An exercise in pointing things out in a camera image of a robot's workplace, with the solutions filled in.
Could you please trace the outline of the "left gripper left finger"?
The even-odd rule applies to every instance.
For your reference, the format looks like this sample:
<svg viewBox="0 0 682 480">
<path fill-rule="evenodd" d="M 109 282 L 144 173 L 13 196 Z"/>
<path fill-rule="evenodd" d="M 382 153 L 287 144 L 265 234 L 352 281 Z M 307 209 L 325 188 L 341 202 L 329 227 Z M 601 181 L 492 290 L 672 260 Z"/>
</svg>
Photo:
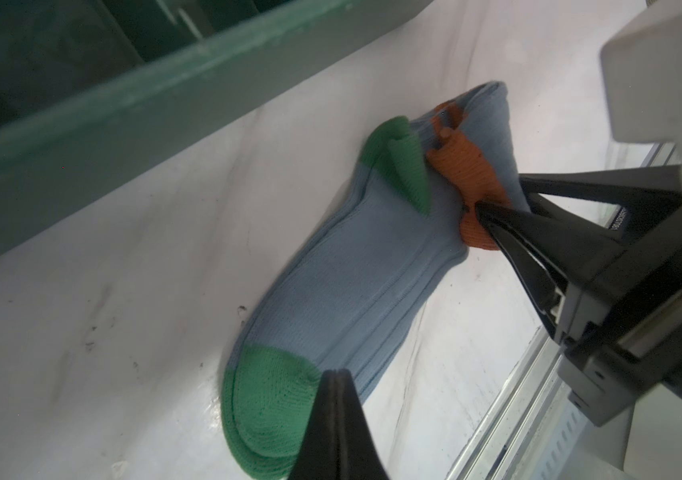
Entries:
<svg viewBox="0 0 682 480">
<path fill-rule="evenodd" d="M 339 475 L 340 373 L 323 373 L 290 480 L 331 480 Z"/>
</svg>

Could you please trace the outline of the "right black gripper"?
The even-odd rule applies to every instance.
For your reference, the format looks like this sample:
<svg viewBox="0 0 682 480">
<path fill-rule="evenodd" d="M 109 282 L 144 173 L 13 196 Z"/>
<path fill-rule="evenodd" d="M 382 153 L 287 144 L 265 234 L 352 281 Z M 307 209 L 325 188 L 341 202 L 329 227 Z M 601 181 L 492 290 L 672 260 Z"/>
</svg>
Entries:
<svg viewBox="0 0 682 480">
<path fill-rule="evenodd" d="M 522 174 L 526 193 L 620 205 L 682 205 L 681 167 Z M 682 365 L 682 207 L 623 243 L 603 227 L 475 208 L 564 355 L 571 402 L 602 426 Z"/>
</svg>

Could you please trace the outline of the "blue green orange sock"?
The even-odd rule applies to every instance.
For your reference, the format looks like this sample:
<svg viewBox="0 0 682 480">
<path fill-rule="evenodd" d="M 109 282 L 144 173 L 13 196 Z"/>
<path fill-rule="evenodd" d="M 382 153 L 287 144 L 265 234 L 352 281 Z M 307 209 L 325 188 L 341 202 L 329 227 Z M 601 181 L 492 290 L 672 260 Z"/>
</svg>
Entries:
<svg viewBox="0 0 682 480">
<path fill-rule="evenodd" d="M 289 474 L 323 372 L 348 370 L 368 397 L 444 275 L 470 248 L 495 248 L 478 202 L 527 209 L 507 97 L 491 81 L 369 135 L 346 200 L 270 287 L 226 363 L 224 434 L 250 477 Z"/>
</svg>

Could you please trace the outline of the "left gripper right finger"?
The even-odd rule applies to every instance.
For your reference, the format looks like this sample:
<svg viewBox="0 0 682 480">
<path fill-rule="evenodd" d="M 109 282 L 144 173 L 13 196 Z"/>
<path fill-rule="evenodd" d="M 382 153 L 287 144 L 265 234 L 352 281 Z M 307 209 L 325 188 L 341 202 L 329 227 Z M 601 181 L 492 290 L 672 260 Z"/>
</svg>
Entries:
<svg viewBox="0 0 682 480">
<path fill-rule="evenodd" d="M 338 375 L 338 478 L 387 480 L 351 373 Z"/>
</svg>

